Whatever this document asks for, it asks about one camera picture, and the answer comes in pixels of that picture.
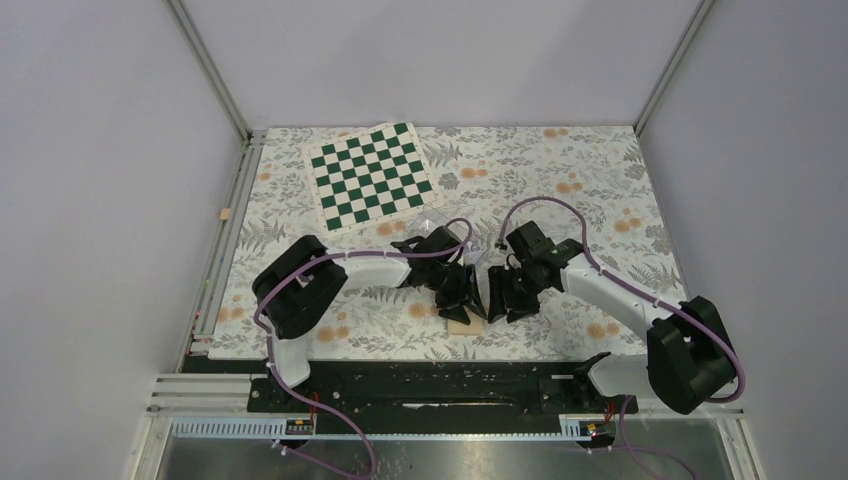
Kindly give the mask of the beige card holder wallet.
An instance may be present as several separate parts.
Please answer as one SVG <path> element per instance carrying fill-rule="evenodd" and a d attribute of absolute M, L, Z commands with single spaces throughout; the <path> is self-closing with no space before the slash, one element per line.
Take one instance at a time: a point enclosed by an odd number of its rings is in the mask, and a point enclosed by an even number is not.
<path fill-rule="evenodd" d="M 447 332 L 450 336 L 481 336 L 484 333 L 484 325 L 485 322 L 479 318 L 472 318 L 469 324 L 450 320 Z"/>

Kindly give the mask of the clear plastic card box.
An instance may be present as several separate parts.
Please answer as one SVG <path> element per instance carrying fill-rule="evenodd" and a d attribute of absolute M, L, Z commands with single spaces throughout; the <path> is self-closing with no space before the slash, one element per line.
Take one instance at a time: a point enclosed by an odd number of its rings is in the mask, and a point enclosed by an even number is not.
<path fill-rule="evenodd" d="M 464 264 L 477 267 L 485 264 L 490 257 L 490 244 L 477 226 L 465 217 L 450 217 L 441 210 L 425 207 L 421 213 L 407 223 L 406 232 L 410 236 L 422 236 L 433 233 L 438 227 L 447 228 L 458 240 L 468 239 L 462 249 L 462 257 L 455 253 L 453 260 L 461 259 Z"/>

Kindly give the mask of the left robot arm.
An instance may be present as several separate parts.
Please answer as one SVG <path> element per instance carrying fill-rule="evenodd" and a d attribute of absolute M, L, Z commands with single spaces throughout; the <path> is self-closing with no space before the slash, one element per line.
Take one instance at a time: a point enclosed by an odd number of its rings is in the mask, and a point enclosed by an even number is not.
<path fill-rule="evenodd" d="M 447 226 L 386 250 L 332 250 L 315 235 L 299 238 L 252 283 L 254 321 L 266 333 L 275 379 L 272 398 L 288 411 L 307 404 L 308 334 L 345 290 L 423 287 L 443 319 L 468 325 L 472 316 L 485 317 L 475 267 L 463 259 L 468 243 Z"/>

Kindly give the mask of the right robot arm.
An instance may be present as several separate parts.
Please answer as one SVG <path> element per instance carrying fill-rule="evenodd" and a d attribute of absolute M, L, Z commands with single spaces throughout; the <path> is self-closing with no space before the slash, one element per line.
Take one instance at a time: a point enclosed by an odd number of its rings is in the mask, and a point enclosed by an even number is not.
<path fill-rule="evenodd" d="M 649 397 L 679 414 L 731 398 L 741 381 L 738 360 L 716 306 L 702 296 L 666 299 L 594 260 L 574 239 L 559 243 L 527 222 L 500 244 L 507 257 L 488 269 L 488 321 L 509 323 L 541 311 L 541 295 L 578 297 L 636 334 L 643 354 L 599 353 L 580 365 L 575 402 L 597 412 L 615 397 Z"/>

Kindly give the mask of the floral tablecloth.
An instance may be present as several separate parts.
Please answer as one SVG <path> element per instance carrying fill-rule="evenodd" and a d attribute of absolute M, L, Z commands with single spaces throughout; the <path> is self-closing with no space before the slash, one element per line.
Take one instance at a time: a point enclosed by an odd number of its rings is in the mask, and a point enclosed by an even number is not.
<path fill-rule="evenodd" d="M 633 130 L 623 127 L 419 127 L 450 217 L 470 219 L 490 244 L 500 225 L 536 222 L 555 241 L 588 229 L 594 256 L 658 293 L 686 291 Z M 301 149 L 344 128 L 280 128 L 267 137 L 246 205 L 208 355 L 259 360 L 265 336 L 252 320 L 256 276 L 297 238 L 319 234 Z M 314 359 L 583 360 L 639 354 L 639 337 L 610 314 L 547 291 L 541 312 L 499 322 L 481 336 L 450 336 L 426 289 L 342 293 L 311 331 Z"/>

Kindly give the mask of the green white chessboard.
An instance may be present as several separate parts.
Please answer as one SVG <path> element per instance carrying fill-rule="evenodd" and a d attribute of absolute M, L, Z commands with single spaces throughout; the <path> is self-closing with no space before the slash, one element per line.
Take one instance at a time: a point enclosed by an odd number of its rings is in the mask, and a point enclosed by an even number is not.
<path fill-rule="evenodd" d="M 328 237 L 416 216 L 445 195 L 411 123 L 383 123 L 306 145 L 307 186 Z"/>

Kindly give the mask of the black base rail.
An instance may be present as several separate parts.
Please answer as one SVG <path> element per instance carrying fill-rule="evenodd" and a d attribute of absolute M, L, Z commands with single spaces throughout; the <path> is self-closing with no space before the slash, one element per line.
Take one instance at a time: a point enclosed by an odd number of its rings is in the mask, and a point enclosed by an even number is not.
<path fill-rule="evenodd" d="M 313 361 L 297 393 L 333 407 L 366 434 L 557 434 L 562 415 L 635 414 L 605 397 L 579 362 Z"/>

